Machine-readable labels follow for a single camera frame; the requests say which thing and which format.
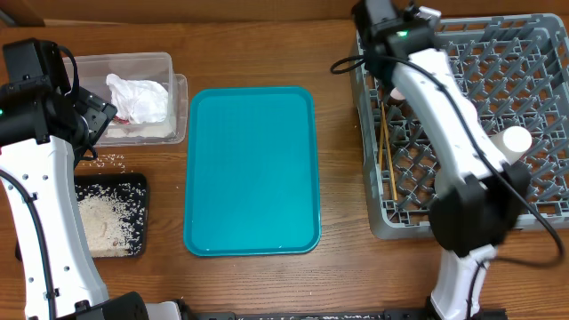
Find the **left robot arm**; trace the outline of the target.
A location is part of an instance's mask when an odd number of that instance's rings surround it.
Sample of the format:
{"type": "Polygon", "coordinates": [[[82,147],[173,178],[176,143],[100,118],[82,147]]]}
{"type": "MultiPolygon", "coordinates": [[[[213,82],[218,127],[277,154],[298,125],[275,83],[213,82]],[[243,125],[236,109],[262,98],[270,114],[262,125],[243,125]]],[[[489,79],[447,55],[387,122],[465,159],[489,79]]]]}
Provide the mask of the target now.
{"type": "Polygon", "coordinates": [[[70,51],[29,38],[3,47],[1,182],[26,277],[28,319],[190,319],[182,300],[146,303],[137,292],[110,298],[92,259],[74,170],[93,160],[116,107],[68,76],[70,51]]]}

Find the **white paper cup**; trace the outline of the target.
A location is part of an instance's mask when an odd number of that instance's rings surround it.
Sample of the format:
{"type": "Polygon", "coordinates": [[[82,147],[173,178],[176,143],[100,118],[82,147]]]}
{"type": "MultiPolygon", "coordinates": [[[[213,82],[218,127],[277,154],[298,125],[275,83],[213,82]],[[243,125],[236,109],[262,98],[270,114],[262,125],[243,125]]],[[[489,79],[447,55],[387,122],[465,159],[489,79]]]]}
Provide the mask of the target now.
{"type": "Polygon", "coordinates": [[[531,133],[521,126],[511,126],[494,134],[490,140],[509,164],[518,161],[533,144],[531,133]]]}

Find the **red snack wrapper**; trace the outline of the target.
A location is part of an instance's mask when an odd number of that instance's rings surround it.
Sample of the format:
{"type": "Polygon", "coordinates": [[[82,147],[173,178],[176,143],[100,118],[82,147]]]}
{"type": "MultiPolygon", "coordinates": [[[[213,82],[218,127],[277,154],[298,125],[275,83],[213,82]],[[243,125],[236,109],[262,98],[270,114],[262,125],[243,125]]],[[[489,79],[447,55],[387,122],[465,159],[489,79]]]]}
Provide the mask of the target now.
{"type": "Polygon", "coordinates": [[[123,119],[123,118],[120,118],[118,116],[115,116],[113,118],[112,122],[114,124],[129,124],[130,123],[127,119],[123,119]]]}

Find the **large white dinner plate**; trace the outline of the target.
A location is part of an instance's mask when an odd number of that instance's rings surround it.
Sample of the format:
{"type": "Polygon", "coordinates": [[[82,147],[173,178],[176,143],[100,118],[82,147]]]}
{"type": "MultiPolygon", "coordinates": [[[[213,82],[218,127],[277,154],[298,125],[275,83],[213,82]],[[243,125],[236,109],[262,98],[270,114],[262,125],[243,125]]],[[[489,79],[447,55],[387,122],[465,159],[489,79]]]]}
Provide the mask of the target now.
{"type": "Polygon", "coordinates": [[[389,96],[392,100],[405,100],[405,96],[397,88],[394,88],[389,96]]]}

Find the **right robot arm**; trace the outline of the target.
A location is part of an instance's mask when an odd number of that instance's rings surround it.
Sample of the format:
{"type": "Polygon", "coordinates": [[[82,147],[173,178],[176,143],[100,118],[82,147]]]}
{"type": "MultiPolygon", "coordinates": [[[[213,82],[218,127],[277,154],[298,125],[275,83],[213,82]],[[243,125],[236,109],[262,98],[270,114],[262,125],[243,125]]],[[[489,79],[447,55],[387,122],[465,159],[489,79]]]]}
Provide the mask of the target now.
{"type": "Polygon", "coordinates": [[[530,173],[478,122],[437,42],[436,12],[360,1],[352,15],[365,68],[403,94],[440,165],[429,223],[444,251],[430,307],[439,319],[470,319],[480,309],[485,270],[524,209],[530,173]]]}

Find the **white napkin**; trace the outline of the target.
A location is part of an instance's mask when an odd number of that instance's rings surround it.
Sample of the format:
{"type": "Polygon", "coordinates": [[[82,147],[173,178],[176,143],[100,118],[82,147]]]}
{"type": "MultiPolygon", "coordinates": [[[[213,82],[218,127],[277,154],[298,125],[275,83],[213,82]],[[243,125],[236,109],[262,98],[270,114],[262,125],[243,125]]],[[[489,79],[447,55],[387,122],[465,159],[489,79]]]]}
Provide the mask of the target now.
{"type": "Polygon", "coordinates": [[[111,92],[111,103],[117,108],[116,116],[130,124],[153,124],[166,119],[168,91],[160,83],[125,80],[108,74],[106,85],[111,92]]]}
{"type": "Polygon", "coordinates": [[[107,138],[166,138],[174,134],[174,129],[165,124],[111,124],[106,130],[107,138]]]}

